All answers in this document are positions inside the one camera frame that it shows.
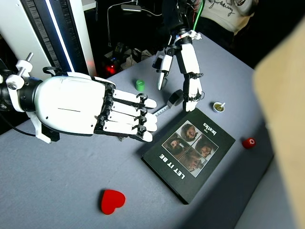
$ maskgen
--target black pants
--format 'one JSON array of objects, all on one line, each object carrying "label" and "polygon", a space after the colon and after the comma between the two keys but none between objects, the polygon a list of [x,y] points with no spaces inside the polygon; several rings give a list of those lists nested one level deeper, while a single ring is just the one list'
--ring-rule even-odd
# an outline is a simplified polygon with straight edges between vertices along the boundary
[{"label": "black pants", "polygon": [[233,32],[226,30],[211,19],[202,17],[198,20],[196,32],[201,32],[226,50],[229,49],[234,38]]}]

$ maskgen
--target robotic hand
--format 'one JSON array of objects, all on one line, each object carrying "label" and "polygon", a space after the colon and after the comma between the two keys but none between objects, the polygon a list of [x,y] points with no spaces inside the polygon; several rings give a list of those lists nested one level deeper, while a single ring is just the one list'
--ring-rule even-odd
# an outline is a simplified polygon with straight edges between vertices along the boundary
[{"label": "robotic hand", "polygon": [[32,56],[18,61],[17,74],[1,72],[0,111],[26,112],[37,138],[51,143],[59,140],[59,133],[95,133],[152,141],[157,118],[147,109],[157,103],[147,95],[117,90],[111,81],[82,73],[60,73],[45,81],[32,78]]},{"label": "robotic hand", "polygon": [[153,68],[160,73],[158,89],[162,90],[167,83],[167,76],[172,65],[173,56],[176,55],[180,72],[184,75],[183,84],[183,109],[192,111],[195,109],[202,96],[202,87],[199,64],[192,45],[192,40],[201,39],[201,35],[188,29],[189,22],[186,16],[187,0],[164,0],[163,18],[164,24],[171,35],[164,54],[158,52],[153,63]]}]

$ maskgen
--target led light strip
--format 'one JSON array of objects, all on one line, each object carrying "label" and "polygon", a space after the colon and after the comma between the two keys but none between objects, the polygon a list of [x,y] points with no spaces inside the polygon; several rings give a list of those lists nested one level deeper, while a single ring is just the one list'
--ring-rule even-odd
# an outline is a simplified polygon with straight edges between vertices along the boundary
[{"label": "led light strip", "polygon": [[53,24],[54,24],[54,27],[55,27],[55,30],[57,32],[57,35],[58,35],[58,38],[61,42],[61,46],[62,46],[62,49],[63,49],[63,52],[65,53],[65,56],[67,58],[67,61],[68,61],[68,64],[71,68],[71,72],[74,72],[74,68],[73,68],[73,65],[72,65],[72,62],[71,62],[71,59],[70,59],[70,56],[68,54],[68,51],[67,51],[67,48],[66,48],[66,45],[63,41],[63,38],[62,38],[62,35],[61,35],[61,31],[58,27],[58,24],[57,24],[57,21],[56,21],[56,18],[55,18],[55,15],[54,15],[54,12],[53,12],[53,9],[52,9],[52,6],[50,4],[50,0],[46,0],[46,4],[47,4],[47,7],[48,7],[48,10],[49,10],[49,13],[50,13],[50,16],[52,18],[52,21],[53,21]]}]

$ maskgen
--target black book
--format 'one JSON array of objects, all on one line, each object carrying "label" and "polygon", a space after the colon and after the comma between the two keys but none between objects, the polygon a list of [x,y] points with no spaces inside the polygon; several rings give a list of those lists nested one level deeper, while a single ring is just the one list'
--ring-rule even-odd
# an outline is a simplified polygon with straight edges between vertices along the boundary
[{"label": "black book", "polygon": [[189,204],[235,139],[197,108],[143,155],[143,160]]}]

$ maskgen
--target tabletop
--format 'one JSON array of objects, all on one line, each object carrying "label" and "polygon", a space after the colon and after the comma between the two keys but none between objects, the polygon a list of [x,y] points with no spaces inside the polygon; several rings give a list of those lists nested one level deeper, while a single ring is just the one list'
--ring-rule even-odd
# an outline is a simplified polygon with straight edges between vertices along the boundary
[{"label": "tabletop", "polygon": [[[208,178],[193,202],[184,205],[141,160],[152,143],[126,138],[61,134],[48,145],[10,130],[0,136],[0,229],[53,228],[233,228],[270,163],[273,152],[256,100],[253,69],[206,37],[193,42],[205,97],[198,108],[236,142]],[[157,90],[153,57],[109,80],[119,90],[137,94],[135,81],[163,107],[184,77],[174,59],[168,84]],[[211,103],[226,102],[218,114]],[[177,106],[158,117],[158,134],[182,111]],[[30,121],[19,126],[34,132]],[[241,139],[256,137],[251,150]],[[126,203],[112,215],[100,210],[105,189],[125,194]]]}]

